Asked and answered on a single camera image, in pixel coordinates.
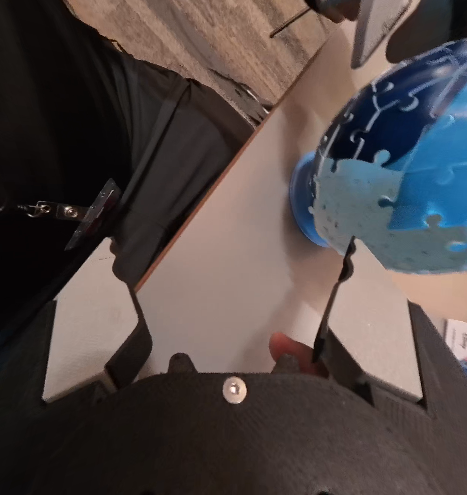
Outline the white blue puzzle box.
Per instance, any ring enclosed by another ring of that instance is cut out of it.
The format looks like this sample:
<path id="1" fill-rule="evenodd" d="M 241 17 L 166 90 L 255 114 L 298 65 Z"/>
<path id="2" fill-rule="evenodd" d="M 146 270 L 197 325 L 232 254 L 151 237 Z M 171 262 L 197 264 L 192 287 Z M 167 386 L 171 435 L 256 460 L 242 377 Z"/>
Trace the white blue puzzle box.
<path id="1" fill-rule="evenodd" d="M 448 319 L 445 327 L 445 341 L 467 376 L 467 323 Z"/>

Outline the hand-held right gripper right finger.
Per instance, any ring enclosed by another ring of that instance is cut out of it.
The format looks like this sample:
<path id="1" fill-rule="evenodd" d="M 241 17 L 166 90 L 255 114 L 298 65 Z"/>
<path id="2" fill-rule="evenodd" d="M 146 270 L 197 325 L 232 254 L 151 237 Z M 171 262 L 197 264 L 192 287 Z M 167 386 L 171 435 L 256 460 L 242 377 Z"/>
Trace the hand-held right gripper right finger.
<path id="1" fill-rule="evenodd" d="M 377 388 L 412 402 L 423 397 L 409 301 L 360 239 L 348 245 L 313 359 L 370 402 Z"/>

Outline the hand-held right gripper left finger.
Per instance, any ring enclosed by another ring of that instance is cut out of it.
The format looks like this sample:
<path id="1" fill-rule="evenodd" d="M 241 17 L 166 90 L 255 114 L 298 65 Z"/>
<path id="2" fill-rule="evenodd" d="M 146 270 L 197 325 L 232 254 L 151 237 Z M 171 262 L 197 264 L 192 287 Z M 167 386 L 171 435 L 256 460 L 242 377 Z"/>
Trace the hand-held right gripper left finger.
<path id="1" fill-rule="evenodd" d="M 115 392 L 138 379 L 152 339 L 135 291 L 113 272 L 105 238 L 59 292 L 42 399 L 101 382 Z"/>

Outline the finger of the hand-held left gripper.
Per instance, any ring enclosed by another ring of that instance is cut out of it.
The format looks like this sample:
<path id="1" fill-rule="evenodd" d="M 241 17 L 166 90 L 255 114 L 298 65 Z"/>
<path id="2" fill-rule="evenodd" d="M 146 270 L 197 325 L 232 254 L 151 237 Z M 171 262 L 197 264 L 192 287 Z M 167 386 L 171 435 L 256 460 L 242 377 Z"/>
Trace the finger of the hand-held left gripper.
<path id="1" fill-rule="evenodd" d="M 360 1 L 351 68 L 358 69 L 409 9 L 411 1 Z"/>

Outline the person's right hand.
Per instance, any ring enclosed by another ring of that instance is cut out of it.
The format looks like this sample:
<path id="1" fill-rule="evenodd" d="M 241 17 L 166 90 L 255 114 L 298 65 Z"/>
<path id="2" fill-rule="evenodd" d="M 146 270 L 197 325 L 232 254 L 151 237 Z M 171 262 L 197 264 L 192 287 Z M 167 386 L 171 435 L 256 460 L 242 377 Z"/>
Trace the person's right hand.
<path id="1" fill-rule="evenodd" d="M 278 363 L 282 356 L 287 355 L 291 357 L 290 359 L 297 361 L 301 373 L 325 379 L 329 377 L 329 372 L 323 362 L 312 361 L 312 347 L 293 340 L 284 333 L 273 333 L 269 339 L 268 348 L 275 363 Z"/>

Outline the black badge with metal clip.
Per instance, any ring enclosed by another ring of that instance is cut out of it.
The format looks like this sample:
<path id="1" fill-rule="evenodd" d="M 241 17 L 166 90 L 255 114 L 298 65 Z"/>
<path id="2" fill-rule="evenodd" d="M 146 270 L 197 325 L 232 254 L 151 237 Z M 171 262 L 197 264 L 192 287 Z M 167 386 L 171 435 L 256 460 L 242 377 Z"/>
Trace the black badge with metal clip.
<path id="1" fill-rule="evenodd" d="M 116 182 L 110 178 L 98 193 L 89 207 L 82 207 L 72 203 L 53 201 L 37 201 L 35 204 L 18 204 L 15 209 L 34 219 L 53 219 L 69 221 L 78 224 L 64 251 L 71 251 L 82 244 L 86 238 L 92 237 L 106 217 L 117 206 L 121 190 Z"/>

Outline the blue puzzle ball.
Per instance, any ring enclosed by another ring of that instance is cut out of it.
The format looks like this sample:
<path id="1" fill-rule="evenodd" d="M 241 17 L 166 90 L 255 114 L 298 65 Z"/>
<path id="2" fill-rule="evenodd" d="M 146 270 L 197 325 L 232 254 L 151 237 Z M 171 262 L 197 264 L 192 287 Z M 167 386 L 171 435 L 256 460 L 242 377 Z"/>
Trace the blue puzzle ball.
<path id="1" fill-rule="evenodd" d="M 360 90 L 322 135 L 315 230 L 387 269 L 467 271 L 467 39 L 404 60 Z"/>

